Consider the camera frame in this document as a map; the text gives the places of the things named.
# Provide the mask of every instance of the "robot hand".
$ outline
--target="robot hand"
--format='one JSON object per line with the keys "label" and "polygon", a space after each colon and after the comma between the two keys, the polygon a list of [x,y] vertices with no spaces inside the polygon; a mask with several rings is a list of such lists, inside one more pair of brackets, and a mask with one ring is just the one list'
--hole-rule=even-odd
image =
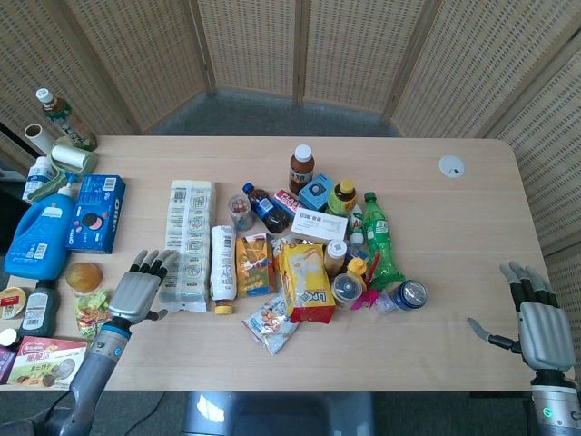
{"label": "robot hand", "polygon": [[117,285],[117,290],[109,303],[109,313],[113,318],[123,318],[131,325],[144,319],[161,320],[167,311],[150,311],[153,299],[163,278],[178,257],[178,253],[157,250],[141,251],[128,272]]}
{"label": "robot hand", "polygon": [[565,372],[576,363],[571,327],[548,280],[516,262],[500,265],[517,310],[518,341],[493,335],[468,318],[486,342],[513,353],[537,372],[531,382],[539,429],[543,435],[581,434],[581,410],[576,385]]}

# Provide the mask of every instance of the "brown bottle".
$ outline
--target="brown bottle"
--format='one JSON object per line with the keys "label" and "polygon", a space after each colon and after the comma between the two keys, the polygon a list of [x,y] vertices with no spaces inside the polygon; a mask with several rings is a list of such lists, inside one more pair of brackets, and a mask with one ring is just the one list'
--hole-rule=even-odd
{"label": "brown bottle", "polygon": [[289,189],[295,195],[312,180],[315,160],[306,144],[299,145],[290,159]]}

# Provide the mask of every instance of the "white roll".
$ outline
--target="white roll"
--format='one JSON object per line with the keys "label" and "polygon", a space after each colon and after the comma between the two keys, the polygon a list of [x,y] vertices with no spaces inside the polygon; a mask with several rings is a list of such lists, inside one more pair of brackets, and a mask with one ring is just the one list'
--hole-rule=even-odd
{"label": "white roll", "polygon": [[50,155],[54,138],[40,124],[30,124],[25,128],[26,138],[36,145],[44,154]]}
{"label": "white roll", "polygon": [[51,156],[54,162],[67,164],[80,170],[84,167],[87,153],[80,148],[57,144],[53,147]]}

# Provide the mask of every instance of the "blue pepsi bottle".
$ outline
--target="blue pepsi bottle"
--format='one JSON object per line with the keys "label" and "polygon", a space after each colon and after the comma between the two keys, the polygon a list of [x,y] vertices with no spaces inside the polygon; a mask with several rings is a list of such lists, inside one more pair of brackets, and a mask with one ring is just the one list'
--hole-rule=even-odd
{"label": "blue pepsi bottle", "polygon": [[251,202],[252,210],[261,218],[271,233],[280,233],[289,225],[289,217],[285,212],[272,204],[271,199],[263,189],[256,189],[252,183],[246,183],[242,190]]}

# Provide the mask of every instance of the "green soda bottle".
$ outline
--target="green soda bottle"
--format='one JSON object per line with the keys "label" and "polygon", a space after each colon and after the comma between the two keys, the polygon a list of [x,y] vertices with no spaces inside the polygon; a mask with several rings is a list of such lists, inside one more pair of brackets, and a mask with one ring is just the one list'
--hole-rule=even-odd
{"label": "green soda bottle", "polygon": [[369,254],[371,254],[369,267],[373,264],[377,253],[379,253],[379,263],[373,274],[370,287],[381,291],[390,283],[405,280],[393,258],[388,220],[377,204],[375,193],[365,193],[363,231],[367,239]]}

